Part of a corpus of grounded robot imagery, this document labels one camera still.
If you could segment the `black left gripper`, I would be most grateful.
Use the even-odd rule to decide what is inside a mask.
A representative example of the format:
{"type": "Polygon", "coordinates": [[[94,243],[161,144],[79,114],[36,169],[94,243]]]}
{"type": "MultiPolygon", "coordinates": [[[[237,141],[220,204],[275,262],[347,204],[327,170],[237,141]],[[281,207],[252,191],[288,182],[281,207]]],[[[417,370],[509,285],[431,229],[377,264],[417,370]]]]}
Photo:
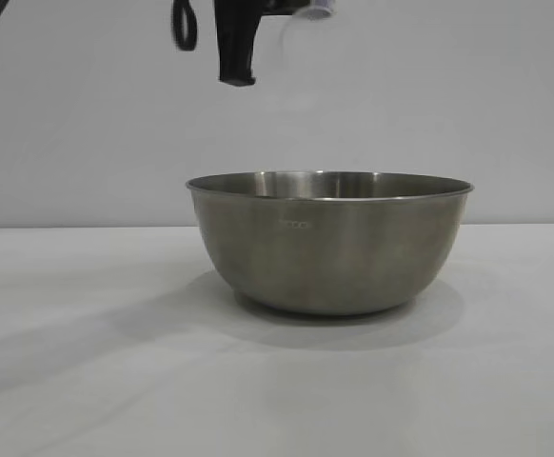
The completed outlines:
{"type": "MultiPolygon", "coordinates": [[[[234,87],[253,86],[251,62],[258,29],[258,2],[254,0],[215,0],[213,2],[219,80],[234,87]]],[[[295,13],[306,0],[266,0],[262,13],[295,13]]]]}

